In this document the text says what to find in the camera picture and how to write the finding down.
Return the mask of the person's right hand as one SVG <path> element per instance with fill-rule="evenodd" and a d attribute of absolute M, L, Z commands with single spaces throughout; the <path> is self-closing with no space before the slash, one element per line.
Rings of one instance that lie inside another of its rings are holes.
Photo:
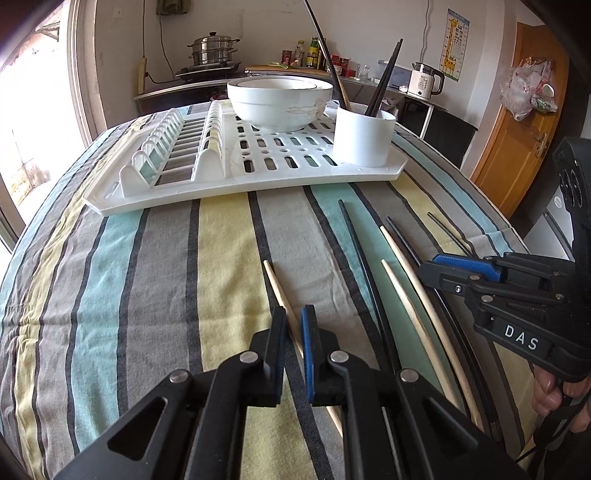
<path fill-rule="evenodd" d="M 561 406 L 564 396 L 579 398 L 590 391 L 590 377 L 578 383 L 565 382 L 559 387 L 556 377 L 541 367 L 535 366 L 533 373 L 532 408 L 543 417 L 557 410 Z M 589 425 L 590 401 L 587 401 L 572 421 L 570 430 L 573 433 L 581 433 L 586 431 Z"/>

